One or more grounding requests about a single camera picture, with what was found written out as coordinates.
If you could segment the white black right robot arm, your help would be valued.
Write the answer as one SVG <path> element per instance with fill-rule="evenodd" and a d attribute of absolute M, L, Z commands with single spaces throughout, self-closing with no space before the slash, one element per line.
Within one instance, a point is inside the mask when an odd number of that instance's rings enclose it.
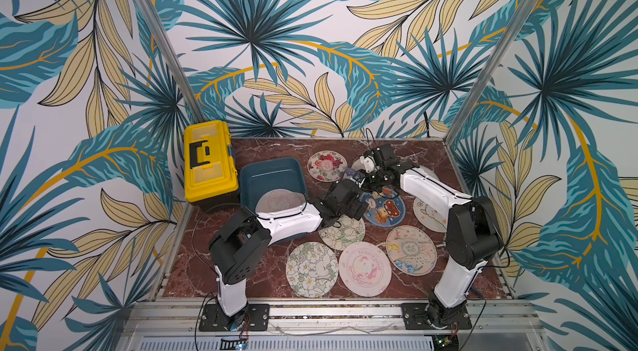
<path fill-rule="evenodd" d="M 425 319 L 439 329 L 460 322 L 470 288 L 503 248 L 491 200 L 457 191 L 428 168 L 400 160 L 389 144 L 365 152 L 352 168 L 365 177 L 362 189 L 378 192 L 392 186 L 420 199 L 447 220 L 445 250 L 449 259 L 429 299 Z"/>

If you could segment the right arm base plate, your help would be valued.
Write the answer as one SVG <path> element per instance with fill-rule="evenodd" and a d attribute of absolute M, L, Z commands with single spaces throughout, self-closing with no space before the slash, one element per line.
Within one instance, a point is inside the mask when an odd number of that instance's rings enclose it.
<path fill-rule="evenodd" d="M 445 308 L 438 301 L 404 303 L 400 308 L 407 330 L 472 328 L 466 301 L 452 308 Z"/>

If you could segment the teal plastic storage box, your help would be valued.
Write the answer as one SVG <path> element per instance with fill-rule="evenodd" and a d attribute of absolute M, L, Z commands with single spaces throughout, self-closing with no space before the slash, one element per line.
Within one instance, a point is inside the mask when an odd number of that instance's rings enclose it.
<path fill-rule="evenodd" d="M 275 213 L 256 213 L 261 196 L 274 189 L 284 188 L 302 193 L 306 202 L 302 207 Z M 279 158 L 251 163 L 239 175 L 241 203 L 241 232 L 248 243 L 270 246 L 279 241 L 305 236 L 315 231 L 321 218 L 307 199 L 307 187 L 299 161 Z"/>

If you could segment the dark blue bunny coaster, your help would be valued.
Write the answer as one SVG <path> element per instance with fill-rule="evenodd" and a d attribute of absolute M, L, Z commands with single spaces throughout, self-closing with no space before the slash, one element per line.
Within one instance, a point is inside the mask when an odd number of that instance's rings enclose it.
<path fill-rule="evenodd" d="M 367 178 L 367 173 L 361 170 L 355 170 L 354 168 L 347 168 L 341 176 L 341 180 L 351 180 L 359 187 L 362 186 Z"/>

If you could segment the green outline bear coaster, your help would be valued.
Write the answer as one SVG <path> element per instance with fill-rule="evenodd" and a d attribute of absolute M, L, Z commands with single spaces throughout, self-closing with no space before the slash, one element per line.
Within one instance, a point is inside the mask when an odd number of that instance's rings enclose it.
<path fill-rule="evenodd" d="M 319 231 L 322 241 L 336 251 L 343 251 L 364 240 L 366 225 L 362 220 L 341 216 L 332 226 Z"/>

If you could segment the pink rainbow unicorn coaster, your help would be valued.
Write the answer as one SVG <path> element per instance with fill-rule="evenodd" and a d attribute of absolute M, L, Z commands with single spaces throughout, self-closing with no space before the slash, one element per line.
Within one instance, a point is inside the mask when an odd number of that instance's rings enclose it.
<path fill-rule="evenodd" d="M 306 198 L 302 193 L 280 188 L 265 193 L 259 199 L 256 213 L 275 213 L 291 208 L 302 207 Z"/>

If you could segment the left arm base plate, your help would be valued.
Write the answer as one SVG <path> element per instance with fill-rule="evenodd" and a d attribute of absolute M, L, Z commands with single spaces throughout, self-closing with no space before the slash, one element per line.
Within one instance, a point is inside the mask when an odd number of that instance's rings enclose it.
<path fill-rule="evenodd" d="M 264 332 L 267 330 L 270 315 L 268 304 L 248 304 L 231 316 L 217 304 L 205 305 L 199 318 L 198 330 L 201 332 Z"/>

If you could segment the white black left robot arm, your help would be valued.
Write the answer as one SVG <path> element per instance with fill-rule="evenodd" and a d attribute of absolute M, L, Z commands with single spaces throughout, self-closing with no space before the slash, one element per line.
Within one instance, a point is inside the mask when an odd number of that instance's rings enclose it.
<path fill-rule="evenodd" d="M 217 305 L 227 318 L 246 314 L 246 281 L 264 252 L 280 241 L 306 236 L 333 226 L 339 218 L 362 218 L 367 205 L 360 183 L 338 181 L 323 198 L 311 198 L 294 208 L 256 213 L 240 207 L 209 244 L 218 278 Z"/>

